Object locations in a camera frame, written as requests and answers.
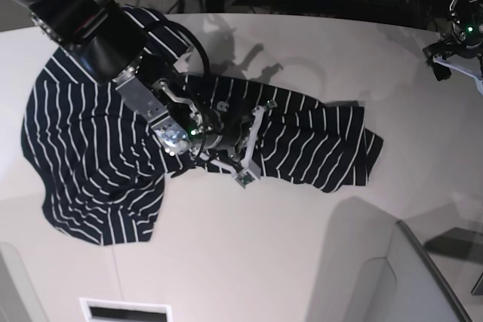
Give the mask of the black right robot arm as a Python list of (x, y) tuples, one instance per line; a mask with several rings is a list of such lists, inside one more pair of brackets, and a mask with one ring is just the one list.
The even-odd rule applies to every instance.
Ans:
[(214, 163), (240, 186), (261, 177), (253, 159), (264, 114), (274, 101), (249, 108), (227, 101), (208, 104), (173, 64), (146, 52), (157, 29), (184, 36), (202, 60), (202, 78), (211, 64), (199, 40), (170, 20), (137, 25), (114, 0), (14, 0), (33, 23), (97, 83), (112, 83), (126, 106), (140, 115), (170, 156)]

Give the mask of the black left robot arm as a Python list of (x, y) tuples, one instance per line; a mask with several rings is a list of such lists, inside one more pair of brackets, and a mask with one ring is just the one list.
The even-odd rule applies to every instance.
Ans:
[(475, 73), (449, 58), (476, 58), (482, 61), (482, 0), (451, 0), (449, 4), (451, 31), (423, 49), (426, 65), (438, 81), (448, 80), (453, 70), (469, 76), (482, 92), (482, 73)]

